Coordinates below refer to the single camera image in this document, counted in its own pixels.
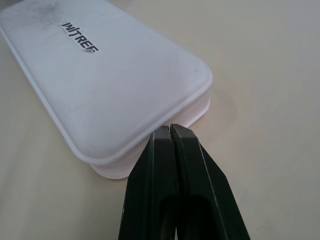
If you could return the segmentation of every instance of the table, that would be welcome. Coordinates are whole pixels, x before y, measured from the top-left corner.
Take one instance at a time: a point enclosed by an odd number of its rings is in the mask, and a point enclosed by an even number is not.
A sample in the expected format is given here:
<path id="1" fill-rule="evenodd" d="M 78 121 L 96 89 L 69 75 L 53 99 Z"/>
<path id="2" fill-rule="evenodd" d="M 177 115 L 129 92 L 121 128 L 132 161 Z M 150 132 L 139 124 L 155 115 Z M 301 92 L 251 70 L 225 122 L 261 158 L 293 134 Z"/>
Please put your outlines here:
<path id="1" fill-rule="evenodd" d="M 211 67 L 191 129 L 251 238 L 320 239 L 320 1 L 111 2 Z M 126 184 L 76 159 L 0 36 L 0 239 L 116 240 Z"/>

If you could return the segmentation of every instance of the white container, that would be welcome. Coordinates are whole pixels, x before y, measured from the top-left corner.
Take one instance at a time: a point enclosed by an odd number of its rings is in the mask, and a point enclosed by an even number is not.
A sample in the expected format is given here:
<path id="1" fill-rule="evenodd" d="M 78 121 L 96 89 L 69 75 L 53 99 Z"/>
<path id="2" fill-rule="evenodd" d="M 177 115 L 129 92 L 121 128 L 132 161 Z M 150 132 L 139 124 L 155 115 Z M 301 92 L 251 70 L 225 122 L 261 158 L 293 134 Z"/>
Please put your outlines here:
<path id="1" fill-rule="evenodd" d="M 152 131 L 209 108 L 207 65 L 106 0 L 24 0 L 0 31 L 74 154 L 104 177 L 127 177 Z"/>

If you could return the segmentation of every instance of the case lid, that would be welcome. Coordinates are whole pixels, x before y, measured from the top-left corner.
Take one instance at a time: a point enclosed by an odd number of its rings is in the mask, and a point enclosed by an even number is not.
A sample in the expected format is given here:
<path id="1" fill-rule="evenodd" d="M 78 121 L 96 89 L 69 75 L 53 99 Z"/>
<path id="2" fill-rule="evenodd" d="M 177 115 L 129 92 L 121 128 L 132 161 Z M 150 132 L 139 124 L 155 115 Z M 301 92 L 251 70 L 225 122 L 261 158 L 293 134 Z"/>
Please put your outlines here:
<path id="1" fill-rule="evenodd" d="M 2 11 L 0 26 L 90 164 L 120 158 L 211 85 L 205 63 L 106 0 L 24 0 Z"/>

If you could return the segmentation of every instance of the printed label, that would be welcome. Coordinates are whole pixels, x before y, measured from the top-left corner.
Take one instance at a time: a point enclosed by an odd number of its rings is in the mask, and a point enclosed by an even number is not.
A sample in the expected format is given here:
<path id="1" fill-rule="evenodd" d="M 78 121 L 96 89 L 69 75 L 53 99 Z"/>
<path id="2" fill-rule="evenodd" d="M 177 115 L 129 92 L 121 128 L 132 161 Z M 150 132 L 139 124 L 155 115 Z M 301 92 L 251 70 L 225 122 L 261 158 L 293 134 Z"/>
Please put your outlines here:
<path id="1" fill-rule="evenodd" d="M 83 33 L 81 33 L 80 27 L 75 27 L 75 25 L 69 21 L 59 24 L 59 27 L 62 28 L 66 32 L 68 38 L 71 38 L 83 51 L 88 53 L 95 53 L 99 51 L 99 49 L 89 41 Z"/>

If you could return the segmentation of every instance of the beige table surface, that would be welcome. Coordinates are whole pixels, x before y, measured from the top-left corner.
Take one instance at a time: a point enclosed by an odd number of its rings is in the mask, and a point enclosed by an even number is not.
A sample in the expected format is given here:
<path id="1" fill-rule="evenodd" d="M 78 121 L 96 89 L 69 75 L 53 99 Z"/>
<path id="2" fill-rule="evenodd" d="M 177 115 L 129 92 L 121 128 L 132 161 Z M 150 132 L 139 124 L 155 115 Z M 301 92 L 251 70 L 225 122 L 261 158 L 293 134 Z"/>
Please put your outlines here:
<path id="1" fill-rule="evenodd" d="M 112 2 L 210 65 L 191 128 L 251 238 L 320 239 L 320 1 Z M 0 240 L 116 240 L 126 184 L 76 159 L 0 36 Z"/>

